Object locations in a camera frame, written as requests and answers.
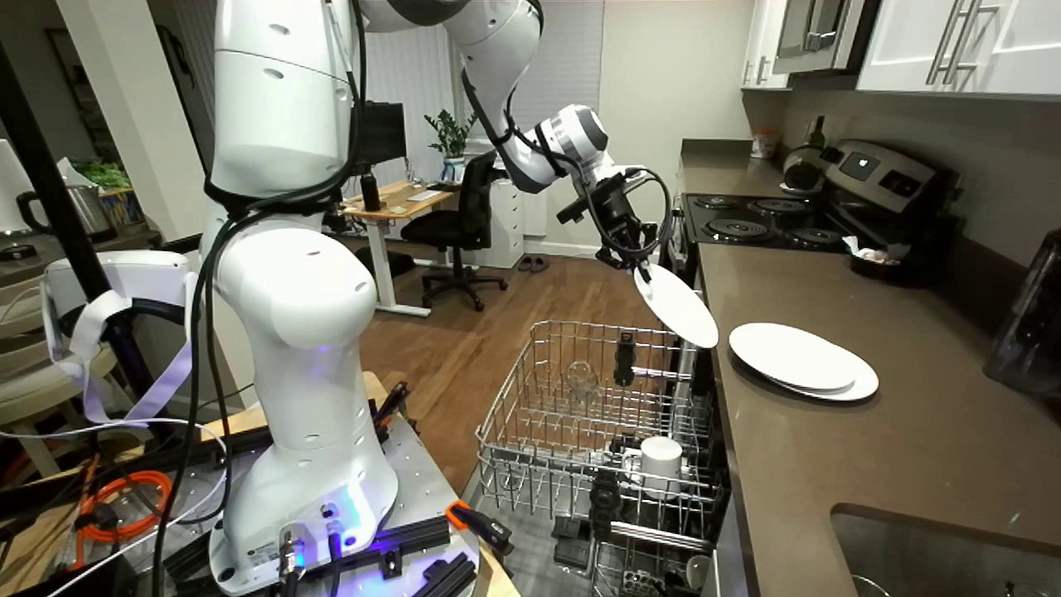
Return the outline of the robot base mounting table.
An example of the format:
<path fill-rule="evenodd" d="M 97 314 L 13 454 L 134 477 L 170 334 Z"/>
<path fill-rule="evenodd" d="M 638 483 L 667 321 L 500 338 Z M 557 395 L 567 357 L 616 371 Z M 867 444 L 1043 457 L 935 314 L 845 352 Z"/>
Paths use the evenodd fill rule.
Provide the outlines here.
<path fill-rule="evenodd" d="M 254 418 L 269 447 L 230 477 L 192 568 L 226 597 L 297 585 L 453 597 L 480 565 L 497 565 L 509 531 L 446 489 L 402 395 L 370 402 L 368 382 L 351 376 L 262 387 Z"/>

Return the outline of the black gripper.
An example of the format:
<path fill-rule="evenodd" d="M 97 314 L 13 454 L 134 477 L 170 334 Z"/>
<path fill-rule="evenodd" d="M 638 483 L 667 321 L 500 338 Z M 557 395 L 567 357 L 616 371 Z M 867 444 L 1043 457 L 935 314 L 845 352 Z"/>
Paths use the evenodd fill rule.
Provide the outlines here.
<path fill-rule="evenodd" d="M 651 170 L 622 170 L 590 186 L 585 205 L 599 237 L 595 259 L 614 269 L 638 269 L 661 246 L 661 229 L 643 221 L 628 193 L 653 183 Z"/>

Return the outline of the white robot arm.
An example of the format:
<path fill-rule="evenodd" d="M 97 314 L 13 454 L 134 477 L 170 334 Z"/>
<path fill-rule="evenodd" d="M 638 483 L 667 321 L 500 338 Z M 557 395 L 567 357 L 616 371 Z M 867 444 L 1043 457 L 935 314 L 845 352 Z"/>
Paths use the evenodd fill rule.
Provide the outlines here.
<path fill-rule="evenodd" d="M 243 318 L 269 424 L 207 537 L 212 581 L 233 597 L 368 550 L 402 499 L 354 357 L 374 282 L 325 218 L 368 163 L 354 35 L 405 28 L 446 35 L 475 120 L 517 191 L 567 179 L 622 269 L 661 246 L 625 203 L 632 174 L 605 156 L 594 111 L 567 105 L 529 130 L 508 118 L 542 36 L 538 0 L 217 0 L 206 193 L 226 226 L 202 275 Z"/>

